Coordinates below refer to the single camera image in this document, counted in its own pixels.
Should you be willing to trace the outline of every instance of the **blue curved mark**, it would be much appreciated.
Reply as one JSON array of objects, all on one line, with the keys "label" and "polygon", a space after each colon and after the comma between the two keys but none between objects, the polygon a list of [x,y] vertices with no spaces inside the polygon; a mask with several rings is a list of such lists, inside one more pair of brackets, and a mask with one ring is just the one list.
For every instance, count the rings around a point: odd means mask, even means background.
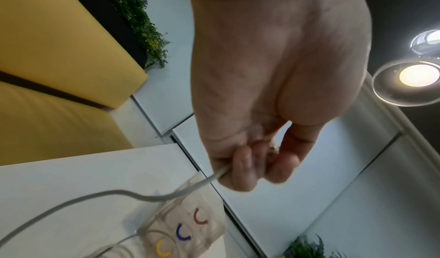
[{"label": "blue curved mark", "polygon": [[180,232],[180,229],[182,228],[182,223],[179,223],[179,225],[177,226],[177,230],[176,230],[176,237],[180,240],[180,241],[189,241],[189,240],[191,240],[191,236],[188,236],[188,237],[182,237],[182,236],[180,236],[180,234],[179,234],[179,232]]}]

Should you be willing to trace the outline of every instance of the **green plant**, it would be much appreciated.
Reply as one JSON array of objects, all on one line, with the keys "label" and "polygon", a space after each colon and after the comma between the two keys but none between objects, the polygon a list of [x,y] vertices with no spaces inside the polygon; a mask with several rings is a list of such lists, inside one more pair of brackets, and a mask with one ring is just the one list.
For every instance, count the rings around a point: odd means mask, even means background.
[{"label": "green plant", "polygon": [[166,52],[165,46],[169,44],[164,39],[163,34],[157,31],[156,26],[151,23],[150,18],[145,12],[147,7],[146,0],[109,0],[119,16],[130,27],[140,48],[147,54],[148,67],[154,63],[165,65]]},{"label": "green plant", "polygon": [[[320,236],[318,236],[319,243],[308,242],[307,237],[300,236],[298,237],[289,248],[286,253],[286,257],[292,258],[325,258],[324,255],[324,243]],[[344,257],[338,252],[337,254],[332,253],[329,258],[347,258]]]}]

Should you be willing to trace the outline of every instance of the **yellow curved mark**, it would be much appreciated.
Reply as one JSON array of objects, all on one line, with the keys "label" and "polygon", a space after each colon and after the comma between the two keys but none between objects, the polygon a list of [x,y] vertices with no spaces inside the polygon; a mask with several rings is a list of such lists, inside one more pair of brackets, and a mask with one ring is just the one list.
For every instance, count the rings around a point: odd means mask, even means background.
[{"label": "yellow curved mark", "polygon": [[161,245],[161,244],[162,244],[162,240],[160,240],[160,241],[157,243],[157,246],[156,246],[156,254],[159,255],[159,257],[162,257],[162,258],[167,258],[167,257],[169,257],[169,256],[171,255],[171,252],[163,253],[163,252],[160,251],[160,245]]}]

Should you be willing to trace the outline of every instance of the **red curved mark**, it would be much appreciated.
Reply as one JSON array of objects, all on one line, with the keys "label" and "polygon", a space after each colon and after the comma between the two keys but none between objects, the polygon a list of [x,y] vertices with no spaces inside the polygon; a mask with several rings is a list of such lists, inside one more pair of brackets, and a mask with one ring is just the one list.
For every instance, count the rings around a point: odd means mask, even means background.
[{"label": "red curved mark", "polygon": [[194,211],[194,216],[193,216],[193,218],[194,218],[194,222],[197,223],[197,224],[199,224],[199,225],[208,224],[208,220],[205,220],[205,221],[199,221],[199,220],[197,219],[197,213],[198,213],[198,211],[199,211],[198,208]]}]

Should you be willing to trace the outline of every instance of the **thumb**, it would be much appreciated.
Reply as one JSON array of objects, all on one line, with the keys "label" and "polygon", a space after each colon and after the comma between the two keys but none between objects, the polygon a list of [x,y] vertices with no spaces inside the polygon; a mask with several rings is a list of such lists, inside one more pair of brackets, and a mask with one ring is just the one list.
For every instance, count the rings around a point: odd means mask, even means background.
[{"label": "thumb", "polygon": [[280,152],[272,157],[265,178],[272,183],[283,183],[304,160],[315,145],[324,124],[304,126],[292,123],[284,134]]}]

